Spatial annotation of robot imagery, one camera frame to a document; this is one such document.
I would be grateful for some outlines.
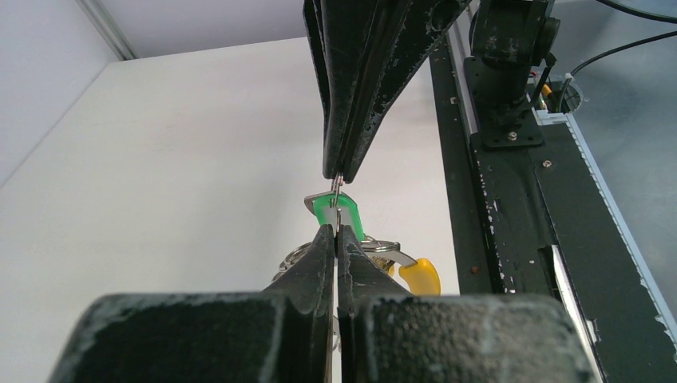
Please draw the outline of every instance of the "white table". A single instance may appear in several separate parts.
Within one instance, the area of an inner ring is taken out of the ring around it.
[[[0,189],[0,381],[44,381],[103,294],[263,289],[317,231],[322,126],[305,39],[109,65]],[[343,190],[457,293],[427,63]]]

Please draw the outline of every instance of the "wall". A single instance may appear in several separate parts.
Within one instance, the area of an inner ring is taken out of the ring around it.
[[[139,57],[306,35],[303,0],[99,0]]]
[[[0,186],[117,59],[73,0],[0,2]]]

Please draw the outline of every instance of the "cable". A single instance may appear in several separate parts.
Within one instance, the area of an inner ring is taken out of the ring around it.
[[[666,16],[663,14],[652,14],[650,12],[645,12],[643,10],[638,10],[636,8],[632,8],[630,6],[625,6],[623,4],[619,4],[618,2],[614,2],[613,0],[596,0],[597,2],[601,2],[602,4],[606,6],[610,6],[611,8],[615,10],[619,10],[625,14],[631,14],[632,16],[637,16],[638,18],[646,18],[648,20],[653,20],[655,22],[669,22],[671,24],[677,24],[677,18],[672,17],[672,16]]]
[[[599,59],[601,59],[601,58],[605,58],[606,56],[612,55],[612,54],[614,54],[614,53],[618,53],[618,52],[620,52],[620,51],[622,51],[622,50],[626,50],[626,49],[629,49],[629,48],[634,48],[634,47],[636,47],[636,46],[638,46],[638,45],[647,44],[647,43],[649,43],[649,42],[654,42],[654,41],[662,40],[662,39],[664,39],[664,38],[673,38],[674,36],[677,36],[677,30],[672,31],[672,32],[668,32],[668,33],[666,33],[666,34],[659,34],[658,36],[654,36],[654,37],[652,37],[652,38],[644,38],[644,39],[642,39],[642,40],[638,40],[638,41],[635,41],[635,42],[631,42],[630,44],[626,44],[626,45],[619,46],[618,48],[610,49],[610,50],[608,50],[608,51],[606,51],[606,52],[602,52],[602,53],[598,54],[597,56],[595,56],[595,57],[593,57],[593,58],[589,58],[588,60],[583,61],[582,63],[580,63],[580,65],[578,65],[576,68],[574,68],[574,70],[572,70],[571,72],[569,72],[569,73],[566,74],[566,81],[564,81],[564,86],[562,86],[562,93],[561,93],[560,96],[557,98],[557,101],[556,101],[556,103],[555,103],[555,106],[556,106],[555,112],[559,112],[559,111],[562,109],[562,101],[564,100],[564,95],[565,95],[566,92],[567,92],[567,88],[569,87],[569,84],[570,84],[571,81],[573,80],[573,77],[574,77],[581,69],[585,68],[586,66],[592,64],[593,62],[595,62],[595,61],[597,61],[597,60],[599,60]]]

